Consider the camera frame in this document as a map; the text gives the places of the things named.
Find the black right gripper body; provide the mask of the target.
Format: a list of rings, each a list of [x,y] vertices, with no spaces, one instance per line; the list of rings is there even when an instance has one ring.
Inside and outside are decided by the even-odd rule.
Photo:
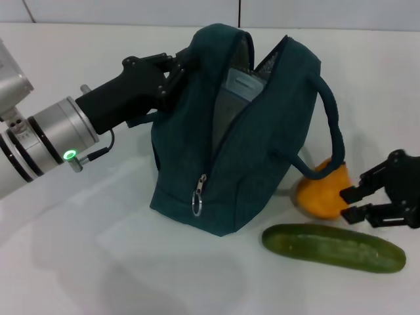
[[[391,152],[386,161],[384,188],[390,200],[385,224],[419,228],[419,158],[402,149]]]

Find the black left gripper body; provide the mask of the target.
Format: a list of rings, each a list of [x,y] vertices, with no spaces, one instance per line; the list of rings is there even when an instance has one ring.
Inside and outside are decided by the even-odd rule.
[[[75,100],[97,134],[147,114],[158,103],[158,87],[164,84],[169,68],[142,68],[140,59],[127,57],[117,77]]]

